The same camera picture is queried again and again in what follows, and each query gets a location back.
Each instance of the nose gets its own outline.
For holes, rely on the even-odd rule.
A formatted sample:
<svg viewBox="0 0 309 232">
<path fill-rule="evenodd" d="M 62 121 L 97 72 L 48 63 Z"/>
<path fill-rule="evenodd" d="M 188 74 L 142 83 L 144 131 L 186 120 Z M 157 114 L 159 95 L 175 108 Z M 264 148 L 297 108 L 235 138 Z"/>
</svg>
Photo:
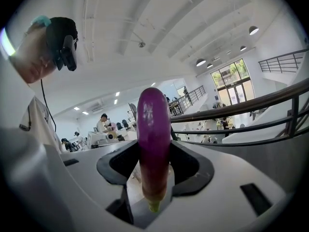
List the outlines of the nose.
<svg viewBox="0 0 309 232">
<path fill-rule="evenodd" d="M 47 59 L 45 57 L 40 57 L 41 64 L 46 68 L 47 65 L 50 63 L 50 59 Z"/>
</svg>

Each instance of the door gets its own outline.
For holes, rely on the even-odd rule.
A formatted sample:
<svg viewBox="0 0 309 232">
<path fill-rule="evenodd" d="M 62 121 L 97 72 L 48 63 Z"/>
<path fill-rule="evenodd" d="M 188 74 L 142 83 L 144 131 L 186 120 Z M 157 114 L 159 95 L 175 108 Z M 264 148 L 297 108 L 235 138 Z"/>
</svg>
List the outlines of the door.
<svg viewBox="0 0 309 232">
<path fill-rule="evenodd" d="M 243 91 L 241 84 L 235 87 L 230 87 L 227 90 L 228 90 L 228 94 L 230 96 L 232 105 L 246 101 L 246 96 L 245 96 L 245 93 Z"/>
</svg>

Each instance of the balcony railing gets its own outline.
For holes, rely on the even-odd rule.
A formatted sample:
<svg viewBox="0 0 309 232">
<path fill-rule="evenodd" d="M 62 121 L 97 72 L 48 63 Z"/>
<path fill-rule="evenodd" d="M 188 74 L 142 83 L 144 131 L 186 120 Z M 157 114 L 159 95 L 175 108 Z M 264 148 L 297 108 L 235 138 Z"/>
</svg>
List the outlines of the balcony railing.
<svg viewBox="0 0 309 232">
<path fill-rule="evenodd" d="M 190 93 L 172 101 L 169 103 L 169 111 L 171 116 L 183 115 L 184 112 L 193 106 L 203 95 L 205 94 L 205 89 L 203 86 L 191 91 Z"/>
<path fill-rule="evenodd" d="M 299 68 L 301 59 L 304 57 L 304 53 L 307 51 L 309 51 L 309 49 L 299 50 L 296 52 L 291 52 L 277 57 L 259 61 L 261 70 L 262 72 L 267 73 L 271 72 L 295 73 Z"/>
<path fill-rule="evenodd" d="M 254 131 L 265 129 L 281 124 L 286 123 L 286 133 L 284 135 L 278 135 L 275 138 L 250 142 L 250 143 L 238 143 L 238 144 L 210 144 L 210 143 L 196 143 L 196 142 L 187 142 L 191 144 L 198 145 L 211 145 L 211 146 L 251 146 L 251 145 L 262 145 L 269 144 L 277 141 L 286 140 L 289 138 L 293 138 L 295 136 L 299 136 L 303 133 L 309 131 L 309 126 L 298 130 L 300 128 L 299 124 L 297 124 L 298 118 L 302 120 L 303 117 L 306 118 L 306 115 L 309 114 L 309 107 L 307 107 L 309 102 L 306 102 L 303 108 L 298 111 L 299 107 L 299 96 L 309 91 L 309 78 L 304 81 L 301 81 L 297 84 L 289 86 L 287 88 L 281 89 L 277 92 L 270 93 L 268 95 L 261 96 L 259 98 L 255 98 L 250 101 L 242 102 L 239 104 L 226 106 L 218 109 L 197 112 L 194 114 L 187 114 L 182 116 L 175 116 L 171 118 L 172 123 L 180 123 L 180 122 L 190 122 L 190 121 L 200 121 L 206 119 L 216 119 L 222 117 L 228 117 L 232 115 L 238 115 L 242 113 L 247 113 L 255 110 L 259 110 L 262 108 L 270 107 L 285 101 L 292 99 L 292 109 L 287 117 L 281 118 L 275 121 L 271 121 L 268 123 L 263 123 L 259 125 L 237 128 L 231 130 L 205 130 L 205 131 L 173 131 L 171 132 L 173 140 L 177 140 L 176 134 L 195 134 L 195 135 L 203 135 L 203 134 L 226 134 L 226 133 L 239 133 L 245 131 Z"/>
</svg>

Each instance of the black rectangular cutout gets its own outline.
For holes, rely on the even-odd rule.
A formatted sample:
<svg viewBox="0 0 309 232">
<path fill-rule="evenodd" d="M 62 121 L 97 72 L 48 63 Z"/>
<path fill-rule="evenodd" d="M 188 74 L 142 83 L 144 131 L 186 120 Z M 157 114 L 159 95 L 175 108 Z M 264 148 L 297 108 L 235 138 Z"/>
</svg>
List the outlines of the black rectangular cutout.
<svg viewBox="0 0 309 232">
<path fill-rule="evenodd" d="M 246 184 L 240 186 L 240 189 L 243 191 L 258 216 L 266 212 L 272 206 L 271 202 L 255 184 Z"/>
<path fill-rule="evenodd" d="M 67 166 L 76 164 L 76 163 L 78 163 L 78 162 L 79 162 L 79 161 L 78 161 L 77 159 L 70 159 L 70 160 L 65 160 L 63 163 L 64 163 L 64 165 L 67 167 Z"/>
</svg>

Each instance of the large window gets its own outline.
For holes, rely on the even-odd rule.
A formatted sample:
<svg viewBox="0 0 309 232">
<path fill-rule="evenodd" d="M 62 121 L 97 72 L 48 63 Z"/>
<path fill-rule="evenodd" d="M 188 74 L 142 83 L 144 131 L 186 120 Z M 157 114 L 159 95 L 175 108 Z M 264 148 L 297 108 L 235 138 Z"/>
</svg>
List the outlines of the large window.
<svg viewBox="0 0 309 232">
<path fill-rule="evenodd" d="M 211 73 L 211 76 L 225 105 L 254 99 L 252 83 L 242 59 Z"/>
</svg>

